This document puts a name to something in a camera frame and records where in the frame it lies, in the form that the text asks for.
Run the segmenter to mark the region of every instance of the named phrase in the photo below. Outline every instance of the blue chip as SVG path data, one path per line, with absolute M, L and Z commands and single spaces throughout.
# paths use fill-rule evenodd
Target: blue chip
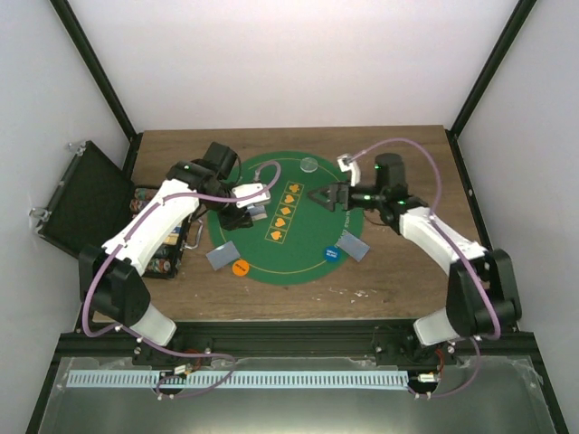
M 324 250 L 324 258 L 328 262 L 336 262 L 340 259 L 340 250 L 337 247 L 330 246 Z

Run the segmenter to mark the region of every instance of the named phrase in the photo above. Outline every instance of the green felt circle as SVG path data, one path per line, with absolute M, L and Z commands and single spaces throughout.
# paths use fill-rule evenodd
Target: green felt circle
M 310 156 L 318 161 L 318 169 L 310 174 L 299 168 L 301 159 Z M 271 188 L 271 203 L 266 205 L 268 217 L 253 223 L 249 229 L 224 231 L 214 212 L 209 213 L 209 235 L 214 246 L 233 241 L 250 263 L 249 278 L 273 285 L 296 285 L 327 275 L 346 259 L 342 252 L 336 262 L 324 258 L 326 247 L 336 244 L 344 230 L 359 237 L 364 227 L 361 210 L 344 212 L 337 206 L 330 212 L 308 198 L 308 191 L 323 185 L 346 180 L 345 174 L 328 160 L 297 151 L 263 154 L 243 162 L 241 183 L 251 183 L 255 169 L 269 160 L 281 165 L 280 180 Z M 275 174 L 274 167 L 261 171 L 261 181 L 266 184 Z M 234 170 L 230 179 L 237 178 Z M 293 202 L 288 201 L 288 194 Z M 274 232 L 280 238 L 274 240 Z

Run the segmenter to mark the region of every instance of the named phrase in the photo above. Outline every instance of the white linear rail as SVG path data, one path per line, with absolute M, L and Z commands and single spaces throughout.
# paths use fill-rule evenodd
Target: white linear rail
M 160 371 L 84 371 L 69 372 L 66 387 L 139 389 L 155 387 Z M 217 371 L 198 371 L 185 380 L 169 379 L 161 388 L 201 389 L 225 375 Z M 405 391 L 406 371 L 237 371 L 220 389 L 370 389 Z

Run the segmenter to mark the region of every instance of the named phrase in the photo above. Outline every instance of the white backdrop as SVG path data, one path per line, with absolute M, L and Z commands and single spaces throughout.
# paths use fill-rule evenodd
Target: white backdrop
M 537 2 L 460 138 L 570 432 L 579 432 L 577 16 L 577 2 Z
M 516 0 L 72 0 L 138 131 L 450 127 Z
M 61 332 L 81 304 L 78 263 L 33 233 L 72 155 L 92 139 L 122 163 L 128 142 L 50 2 L 0 0 L 0 420 L 22 433 Z

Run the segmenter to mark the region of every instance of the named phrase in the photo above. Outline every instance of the wooden table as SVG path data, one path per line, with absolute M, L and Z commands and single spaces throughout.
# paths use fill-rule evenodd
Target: wooden table
M 476 240 L 469 206 L 440 126 L 147 131 L 133 181 L 161 184 L 175 162 L 203 156 L 212 141 L 230 146 L 242 159 L 293 149 L 335 161 L 339 155 L 354 154 L 390 137 L 411 138 L 432 153 L 443 182 L 438 214 L 458 232 Z M 430 202 L 435 184 L 424 156 L 410 146 L 389 146 L 388 152 L 403 156 L 410 192 Z M 360 160 L 363 181 L 372 181 L 373 162 L 372 156 Z M 369 217 L 378 220 L 371 213 Z M 414 317 L 444 306 L 446 276 L 420 249 L 391 229 L 369 222 L 361 238 L 371 249 L 360 263 L 348 260 L 317 281 L 278 287 L 235 277 L 229 267 L 213 271 L 205 254 L 214 246 L 205 229 L 200 247 L 185 251 L 174 280 L 147 279 L 146 283 L 155 306 L 178 320 Z

